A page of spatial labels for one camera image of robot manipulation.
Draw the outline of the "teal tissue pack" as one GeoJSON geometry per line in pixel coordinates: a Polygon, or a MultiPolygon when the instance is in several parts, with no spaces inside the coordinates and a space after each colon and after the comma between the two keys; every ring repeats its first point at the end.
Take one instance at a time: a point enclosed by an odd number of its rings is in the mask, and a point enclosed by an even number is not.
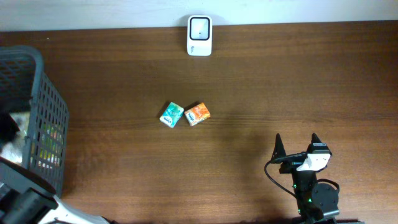
{"type": "Polygon", "coordinates": [[[159,120],[170,128],[174,128],[179,119],[182,117],[184,109],[173,103],[166,107],[165,111],[160,116],[159,120]]]}

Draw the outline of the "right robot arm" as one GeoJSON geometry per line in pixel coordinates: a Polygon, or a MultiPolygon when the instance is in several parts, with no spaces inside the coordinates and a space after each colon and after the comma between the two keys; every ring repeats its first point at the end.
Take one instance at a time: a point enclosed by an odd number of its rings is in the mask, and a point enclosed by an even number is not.
{"type": "Polygon", "coordinates": [[[331,157],[329,147],[315,133],[306,151],[290,155],[286,154],[280,134],[276,135],[272,157],[264,167],[280,165],[280,174],[292,176],[293,190],[276,182],[268,171],[264,172],[271,182],[296,199],[300,216],[294,223],[336,223],[335,217],[340,214],[340,186],[332,180],[317,178],[317,173],[327,168],[331,157]]]}

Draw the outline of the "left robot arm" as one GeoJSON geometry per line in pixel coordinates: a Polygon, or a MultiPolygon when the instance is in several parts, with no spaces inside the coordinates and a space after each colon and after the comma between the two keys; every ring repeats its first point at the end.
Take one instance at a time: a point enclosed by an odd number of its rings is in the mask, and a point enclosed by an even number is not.
{"type": "Polygon", "coordinates": [[[1,103],[1,223],[103,223],[111,221],[64,204],[44,179],[23,168],[8,149],[19,127],[9,114],[11,107],[1,103]]]}

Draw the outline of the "green tea carton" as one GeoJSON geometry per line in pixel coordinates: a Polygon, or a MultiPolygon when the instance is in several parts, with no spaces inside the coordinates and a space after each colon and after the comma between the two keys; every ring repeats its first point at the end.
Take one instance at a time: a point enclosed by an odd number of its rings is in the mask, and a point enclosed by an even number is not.
{"type": "Polygon", "coordinates": [[[65,149],[64,127],[61,124],[52,126],[46,122],[39,123],[39,130],[34,134],[30,160],[39,167],[55,169],[63,163],[65,149]]]}

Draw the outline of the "orange tissue pack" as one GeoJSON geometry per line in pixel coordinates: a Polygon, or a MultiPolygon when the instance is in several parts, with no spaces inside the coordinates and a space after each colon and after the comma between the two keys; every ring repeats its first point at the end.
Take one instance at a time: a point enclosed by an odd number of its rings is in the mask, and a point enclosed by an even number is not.
{"type": "Polygon", "coordinates": [[[184,112],[190,126],[195,126],[211,117],[211,113],[204,103],[200,103],[184,112]]]}

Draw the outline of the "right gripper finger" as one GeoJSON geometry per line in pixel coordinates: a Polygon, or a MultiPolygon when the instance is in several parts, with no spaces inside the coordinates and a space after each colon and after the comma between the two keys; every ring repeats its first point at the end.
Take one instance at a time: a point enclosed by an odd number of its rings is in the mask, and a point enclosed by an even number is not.
{"type": "Polygon", "coordinates": [[[284,149],[284,145],[279,133],[276,134],[275,137],[275,145],[274,150],[271,157],[271,162],[282,162],[286,157],[286,152],[284,149]]]}
{"type": "Polygon", "coordinates": [[[319,139],[319,137],[313,133],[312,134],[312,139],[311,139],[311,143],[309,145],[309,152],[313,152],[316,150],[319,150],[322,147],[322,142],[319,139]]]}

